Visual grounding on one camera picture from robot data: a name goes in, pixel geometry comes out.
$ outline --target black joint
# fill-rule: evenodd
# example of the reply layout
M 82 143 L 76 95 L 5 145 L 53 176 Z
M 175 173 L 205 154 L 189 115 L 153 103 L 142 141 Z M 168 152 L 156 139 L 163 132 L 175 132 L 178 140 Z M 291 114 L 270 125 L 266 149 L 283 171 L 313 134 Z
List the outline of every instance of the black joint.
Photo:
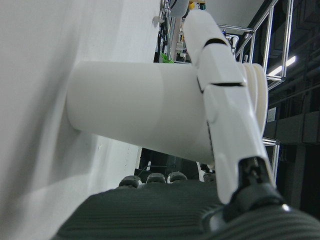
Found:
M 169 177 L 170 183 L 173 183 L 174 181 L 177 181 L 177 180 L 187 180 L 186 175 L 178 171 L 171 172 L 168 175 L 168 177 Z
M 141 181 L 141 179 L 138 176 L 126 176 L 119 183 L 119 187 L 137 188 L 139 186 L 139 181 Z
M 216 174 L 214 174 L 214 173 L 205 173 L 203 175 L 203 180 L 204 180 L 205 183 L 215 184 L 217 182 Z
M 219 87 L 243 87 L 243 85 L 239 82 L 212 83 L 212 85 Z
M 146 183 L 150 184 L 150 183 L 161 183 L 161 184 L 165 184 L 166 183 L 166 179 L 165 176 L 161 173 L 151 173 L 148 178 L 146 179 Z
M 212 38 L 212 39 L 208 40 L 203 47 L 205 47 L 205 46 L 207 46 L 209 44 L 224 44 L 224 45 L 227 45 L 225 41 L 223 41 L 223 40 L 221 40 L 219 38 Z

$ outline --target metal frame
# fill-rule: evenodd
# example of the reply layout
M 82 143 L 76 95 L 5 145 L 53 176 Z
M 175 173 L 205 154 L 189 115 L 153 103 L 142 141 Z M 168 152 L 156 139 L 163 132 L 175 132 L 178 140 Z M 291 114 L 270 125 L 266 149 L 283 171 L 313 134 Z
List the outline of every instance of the metal frame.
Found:
M 218 24 L 221 28 L 229 28 L 233 30 L 239 30 L 242 29 L 242 32 L 251 32 L 251 36 L 248 37 L 243 44 L 238 48 L 238 51 L 235 54 L 235 57 L 238 57 L 240 55 L 240 62 L 243 61 L 243 54 L 244 54 L 244 48 L 247 45 L 247 43 L 251 40 L 250 43 L 250 54 L 249 54 L 249 63 L 252 63 L 253 56 L 254 56 L 254 48 L 255 48 L 255 34 L 258 28 L 261 26 L 263 21 L 268 17 L 267 22 L 267 32 L 266 32 L 266 41 L 265 41 L 265 48 L 264 48 L 264 56 L 263 56 L 263 70 L 264 73 L 267 73 L 267 66 L 268 66 L 268 58 L 269 58 L 269 50 L 270 50 L 270 41 L 271 41 L 271 31 L 272 31 L 272 25 L 273 25 L 273 15 L 274 15 L 274 7 L 277 4 L 278 0 L 273 0 L 267 10 L 263 13 L 262 17 L 259 19 L 259 21 L 256 23 L 256 25 L 251 28 L 245 28 L 245 27 L 236 27 L 236 26 L 229 26 L 224 24 Z M 290 45 L 290 35 L 291 35 L 291 25 L 292 25 L 292 16 L 293 16 L 293 6 L 294 6 L 294 0 L 288 0 L 287 10 L 286 10 L 286 20 L 285 20 L 285 32 L 284 32 L 284 40 L 283 40 L 283 51 L 282 51 L 282 59 L 281 59 L 281 76 L 266 76 L 268 80 L 273 81 L 268 86 L 268 90 L 271 90 L 275 88 L 276 86 L 280 85 L 286 80 L 287 76 L 287 66 L 286 62 L 288 60 L 288 53 L 289 53 L 289 45 Z
M 280 142 L 263 137 L 262 141 L 266 147 L 273 146 L 273 152 L 272 152 L 272 159 L 271 159 L 271 170 L 272 170 L 272 177 L 274 182 L 277 181 L 277 174 L 278 174 L 278 162 L 279 162 L 279 151 L 280 151 Z

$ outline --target cable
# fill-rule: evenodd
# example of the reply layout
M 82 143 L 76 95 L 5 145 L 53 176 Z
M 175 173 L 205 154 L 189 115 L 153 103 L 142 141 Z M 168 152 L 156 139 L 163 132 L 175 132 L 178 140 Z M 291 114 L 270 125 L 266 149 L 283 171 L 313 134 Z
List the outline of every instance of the cable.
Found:
M 141 171 L 139 172 L 139 174 L 137 175 L 137 177 L 139 177 L 139 175 L 140 175 L 147 167 L 161 167 L 161 168 L 166 168 L 167 165 L 165 165 L 165 166 L 146 165 L 146 166 L 144 166 L 144 168 L 141 169 Z

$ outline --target white wall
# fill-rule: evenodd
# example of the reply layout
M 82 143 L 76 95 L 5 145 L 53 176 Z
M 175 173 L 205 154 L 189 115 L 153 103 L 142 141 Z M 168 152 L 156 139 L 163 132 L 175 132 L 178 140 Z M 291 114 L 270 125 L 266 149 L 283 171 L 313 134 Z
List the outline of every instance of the white wall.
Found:
M 206 0 L 205 6 L 217 24 L 247 28 L 263 2 L 264 0 Z
M 152 62 L 160 0 L 0 0 L 0 239 L 50 238 L 89 195 L 134 172 L 138 147 L 72 128 L 81 60 Z

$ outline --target white robotic arm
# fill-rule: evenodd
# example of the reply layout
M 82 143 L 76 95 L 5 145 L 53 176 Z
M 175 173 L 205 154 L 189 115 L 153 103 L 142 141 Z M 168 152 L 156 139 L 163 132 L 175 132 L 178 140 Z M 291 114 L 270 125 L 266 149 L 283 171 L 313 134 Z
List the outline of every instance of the white robotic arm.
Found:
M 204 11 L 190 11 L 183 32 L 192 64 L 197 69 L 200 90 L 203 92 L 218 195 L 227 204 L 239 188 L 241 160 L 259 158 L 264 161 L 272 182 L 270 162 L 247 82 L 213 18 Z
M 67 93 L 71 124 L 215 165 L 218 196 L 224 204 L 234 202 L 243 189 L 255 194 L 263 188 L 264 194 L 251 197 L 252 204 L 261 196 L 272 198 L 275 184 L 261 134 L 266 115 L 258 114 L 259 128 L 254 110 L 259 108 L 254 100 L 257 91 L 248 84 L 254 81 L 247 80 L 263 71 L 235 61 L 228 40 L 207 12 L 190 11 L 183 31 L 192 65 L 79 63 Z

